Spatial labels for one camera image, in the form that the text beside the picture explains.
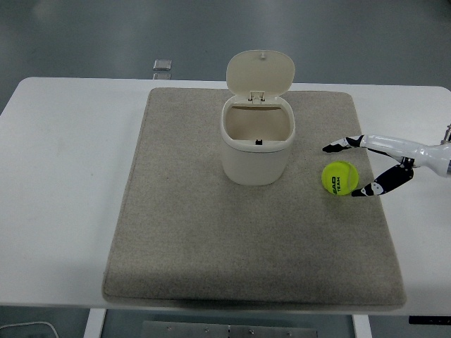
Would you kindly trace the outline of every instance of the yellow tennis ball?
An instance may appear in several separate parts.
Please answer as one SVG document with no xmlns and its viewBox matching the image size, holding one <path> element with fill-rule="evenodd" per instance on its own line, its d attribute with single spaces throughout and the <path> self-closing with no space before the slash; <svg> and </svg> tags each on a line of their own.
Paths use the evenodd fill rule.
<svg viewBox="0 0 451 338">
<path fill-rule="evenodd" d="M 359 173 L 351 163 L 336 161 L 324 168 L 321 181 L 331 194 L 347 195 L 359 184 Z"/>
</svg>

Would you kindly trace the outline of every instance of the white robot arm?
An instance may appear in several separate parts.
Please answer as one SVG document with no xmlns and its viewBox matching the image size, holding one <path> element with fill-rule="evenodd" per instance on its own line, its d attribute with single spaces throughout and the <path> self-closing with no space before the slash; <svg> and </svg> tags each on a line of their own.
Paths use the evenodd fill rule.
<svg viewBox="0 0 451 338">
<path fill-rule="evenodd" d="M 451 177 L 451 127 L 441 145 L 424 144 L 372 134 L 345 137 L 325 146 L 323 151 L 336 153 L 350 148 L 367 148 L 379 154 L 394 158 L 400 164 L 379 175 L 374 182 L 363 189 L 354 190 L 352 196 L 372 196 L 386 194 L 410 181 L 414 176 L 413 168 L 425 166 L 437 175 Z"/>
</svg>

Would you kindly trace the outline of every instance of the small metal object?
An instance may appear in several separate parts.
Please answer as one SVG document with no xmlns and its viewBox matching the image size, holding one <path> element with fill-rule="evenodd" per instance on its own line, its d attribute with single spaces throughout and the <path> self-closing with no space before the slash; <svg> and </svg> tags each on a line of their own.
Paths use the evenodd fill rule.
<svg viewBox="0 0 451 338">
<path fill-rule="evenodd" d="M 171 74 L 164 74 L 164 73 L 154 73 L 154 80 L 170 80 Z"/>
<path fill-rule="evenodd" d="M 156 59 L 154 62 L 154 70 L 171 70 L 172 60 Z"/>
<path fill-rule="evenodd" d="M 443 140 L 440 144 L 450 143 L 451 142 L 451 125 L 448 125 L 445 132 L 445 137 L 443 137 Z"/>
</svg>

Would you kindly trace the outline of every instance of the open lid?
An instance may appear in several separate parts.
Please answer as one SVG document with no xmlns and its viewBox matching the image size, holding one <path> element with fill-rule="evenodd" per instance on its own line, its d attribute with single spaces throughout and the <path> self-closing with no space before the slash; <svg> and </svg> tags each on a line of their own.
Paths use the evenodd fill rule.
<svg viewBox="0 0 451 338">
<path fill-rule="evenodd" d="M 279 96 L 289 90 L 295 77 L 292 59 L 278 51 L 243 51 L 228 63 L 226 80 L 232 93 Z"/>
</svg>

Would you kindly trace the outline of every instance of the cable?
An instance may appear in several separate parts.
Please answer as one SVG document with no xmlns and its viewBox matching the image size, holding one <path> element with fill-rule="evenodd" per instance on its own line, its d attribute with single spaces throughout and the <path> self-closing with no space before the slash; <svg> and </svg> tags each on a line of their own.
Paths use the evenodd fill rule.
<svg viewBox="0 0 451 338">
<path fill-rule="evenodd" d="M 52 324 L 48 323 L 48 322 L 29 322 L 29 323 L 9 324 L 9 325 L 0 326 L 0 330 L 1 329 L 6 329 L 8 327 L 17 327 L 17 326 L 26 326 L 26 325 L 39 325 L 39 324 L 40 325 L 48 325 L 51 328 L 51 330 L 54 332 L 55 337 L 59 338 L 58 333 L 55 330 L 55 327 Z"/>
</svg>

